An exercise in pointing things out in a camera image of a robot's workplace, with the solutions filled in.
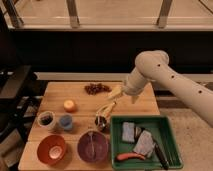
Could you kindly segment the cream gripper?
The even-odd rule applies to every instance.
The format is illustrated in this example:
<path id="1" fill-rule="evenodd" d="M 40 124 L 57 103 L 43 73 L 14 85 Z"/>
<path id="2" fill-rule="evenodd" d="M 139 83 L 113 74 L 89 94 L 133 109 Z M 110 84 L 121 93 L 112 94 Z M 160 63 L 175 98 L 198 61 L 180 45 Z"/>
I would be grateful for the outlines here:
<path id="1" fill-rule="evenodd" d="M 139 82 L 133 82 L 130 80 L 125 80 L 123 82 L 123 86 L 117 85 L 112 89 L 112 91 L 108 94 L 109 100 L 114 100 L 123 95 L 123 92 L 126 95 L 131 96 L 131 103 L 135 104 L 139 98 L 139 94 L 143 91 L 144 85 Z"/>

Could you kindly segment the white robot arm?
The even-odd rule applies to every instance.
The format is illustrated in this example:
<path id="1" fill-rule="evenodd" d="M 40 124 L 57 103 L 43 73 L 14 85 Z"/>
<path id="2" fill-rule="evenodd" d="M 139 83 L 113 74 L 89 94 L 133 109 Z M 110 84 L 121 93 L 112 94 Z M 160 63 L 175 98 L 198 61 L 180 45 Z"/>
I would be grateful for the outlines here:
<path id="1" fill-rule="evenodd" d="M 108 99 L 114 100 L 126 94 L 135 101 L 148 82 L 157 81 L 213 127 L 213 91 L 178 74 L 168 63 L 169 56 L 165 51 L 139 53 L 133 71 L 121 86 L 109 93 Z"/>

